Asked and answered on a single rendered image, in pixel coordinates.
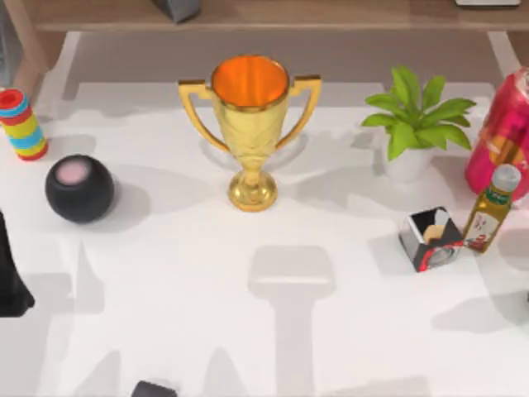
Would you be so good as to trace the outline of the dark grey object on shelf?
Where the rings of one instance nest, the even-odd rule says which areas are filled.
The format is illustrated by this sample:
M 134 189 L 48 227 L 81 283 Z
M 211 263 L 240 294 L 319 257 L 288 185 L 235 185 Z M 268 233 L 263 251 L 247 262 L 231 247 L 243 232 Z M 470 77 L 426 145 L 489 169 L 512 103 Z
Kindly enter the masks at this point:
M 151 0 L 174 23 L 185 22 L 200 12 L 201 0 Z

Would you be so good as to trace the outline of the wooden shelf unit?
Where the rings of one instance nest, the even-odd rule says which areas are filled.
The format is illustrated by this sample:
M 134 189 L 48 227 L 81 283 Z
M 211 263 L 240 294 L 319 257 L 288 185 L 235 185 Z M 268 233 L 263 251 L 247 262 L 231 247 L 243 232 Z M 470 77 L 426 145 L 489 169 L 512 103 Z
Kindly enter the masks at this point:
M 43 35 L 67 31 L 247 29 L 529 31 L 529 0 L 515 8 L 462 8 L 455 0 L 200 0 L 175 23 L 152 0 L 0 0 L 38 71 L 55 61 Z

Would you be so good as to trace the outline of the black and red open box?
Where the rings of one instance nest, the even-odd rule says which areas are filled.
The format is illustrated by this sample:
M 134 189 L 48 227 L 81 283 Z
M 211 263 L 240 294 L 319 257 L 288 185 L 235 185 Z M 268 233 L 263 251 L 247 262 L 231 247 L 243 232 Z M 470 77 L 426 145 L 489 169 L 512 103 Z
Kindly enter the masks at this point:
M 463 246 L 460 230 L 442 206 L 406 216 L 398 238 L 417 273 L 454 261 Z

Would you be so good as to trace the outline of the white object on shelf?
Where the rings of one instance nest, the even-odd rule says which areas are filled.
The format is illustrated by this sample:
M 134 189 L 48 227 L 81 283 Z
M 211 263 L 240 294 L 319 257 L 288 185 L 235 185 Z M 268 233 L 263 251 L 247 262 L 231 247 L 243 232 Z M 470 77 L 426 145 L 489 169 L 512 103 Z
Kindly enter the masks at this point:
M 522 0 L 454 0 L 460 7 L 518 7 Z

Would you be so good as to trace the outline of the stack of coloured rings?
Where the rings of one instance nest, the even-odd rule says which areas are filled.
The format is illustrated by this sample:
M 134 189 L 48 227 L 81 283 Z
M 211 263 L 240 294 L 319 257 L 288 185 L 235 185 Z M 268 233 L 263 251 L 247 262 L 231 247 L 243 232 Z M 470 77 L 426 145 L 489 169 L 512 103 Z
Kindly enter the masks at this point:
M 0 126 L 22 160 L 39 160 L 48 144 L 28 96 L 17 88 L 0 90 Z

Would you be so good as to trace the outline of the black round speaker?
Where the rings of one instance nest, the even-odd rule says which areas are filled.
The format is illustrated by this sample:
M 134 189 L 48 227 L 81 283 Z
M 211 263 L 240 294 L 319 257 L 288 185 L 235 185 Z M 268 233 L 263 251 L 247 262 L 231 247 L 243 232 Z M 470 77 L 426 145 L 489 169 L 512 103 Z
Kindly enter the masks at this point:
M 67 155 L 45 178 L 45 196 L 51 209 L 77 224 L 103 218 L 112 206 L 115 190 L 107 167 L 89 155 Z

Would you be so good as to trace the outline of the green plant in white pot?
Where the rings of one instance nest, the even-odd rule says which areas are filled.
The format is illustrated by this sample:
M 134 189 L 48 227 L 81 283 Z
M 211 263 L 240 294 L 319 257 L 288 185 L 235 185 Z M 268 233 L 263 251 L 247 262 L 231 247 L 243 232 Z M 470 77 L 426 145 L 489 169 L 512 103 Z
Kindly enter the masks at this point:
M 471 148 L 465 130 L 470 127 L 467 115 L 476 102 L 468 98 L 443 101 L 446 78 L 441 75 L 421 85 L 406 66 L 393 67 L 391 74 L 389 91 L 365 99 L 379 111 L 367 116 L 361 126 L 384 129 L 384 171 L 391 179 L 407 183 L 431 164 L 434 150 L 444 151 L 449 142 L 466 150 Z

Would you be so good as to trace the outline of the dark grey block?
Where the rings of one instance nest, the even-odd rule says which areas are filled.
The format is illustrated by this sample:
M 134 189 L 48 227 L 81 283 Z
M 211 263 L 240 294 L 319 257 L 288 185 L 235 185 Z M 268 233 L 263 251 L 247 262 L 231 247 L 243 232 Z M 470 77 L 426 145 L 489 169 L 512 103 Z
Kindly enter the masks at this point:
M 178 397 L 178 394 L 168 387 L 141 380 L 134 387 L 130 397 Z

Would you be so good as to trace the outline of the gold trophy cup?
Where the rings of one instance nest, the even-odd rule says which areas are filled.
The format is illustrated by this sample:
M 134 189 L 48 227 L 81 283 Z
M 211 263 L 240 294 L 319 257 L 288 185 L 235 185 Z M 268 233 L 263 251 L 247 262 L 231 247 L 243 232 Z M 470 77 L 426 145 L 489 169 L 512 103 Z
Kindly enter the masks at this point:
M 241 165 L 228 188 L 228 198 L 236 208 L 260 212 L 274 204 L 278 188 L 272 175 L 263 171 L 263 164 L 303 130 L 321 89 L 320 75 L 291 78 L 277 60 L 265 55 L 236 55 L 223 60 L 209 81 L 179 81 L 180 101 L 191 123 L 211 145 Z M 303 112 L 293 128 L 283 134 L 288 101 L 304 90 L 309 95 Z M 221 138 L 203 124 L 192 95 L 212 102 Z

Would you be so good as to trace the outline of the yellow oil bottle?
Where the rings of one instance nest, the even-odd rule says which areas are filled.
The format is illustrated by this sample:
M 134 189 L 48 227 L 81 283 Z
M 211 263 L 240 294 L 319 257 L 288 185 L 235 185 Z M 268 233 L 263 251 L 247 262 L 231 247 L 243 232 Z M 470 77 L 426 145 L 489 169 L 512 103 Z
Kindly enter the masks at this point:
M 479 195 L 463 232 L 463 243 L 480 254 L 485 253 L 512 206 L 512 193 L 522 173 L 510 164 L 499 165 L 491 181 Z

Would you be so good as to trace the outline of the red and pink can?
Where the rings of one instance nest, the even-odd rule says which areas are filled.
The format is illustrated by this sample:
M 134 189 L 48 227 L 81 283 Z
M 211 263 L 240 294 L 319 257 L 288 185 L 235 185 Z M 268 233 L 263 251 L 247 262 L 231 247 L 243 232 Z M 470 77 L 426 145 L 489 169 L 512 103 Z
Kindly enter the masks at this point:
M 524 199 L 529 194 L 529 67 L 509 74 L 493 97 L 465 167 L 471 190 L 480 194 L 501 164 L 521 172 L 512 199 Z

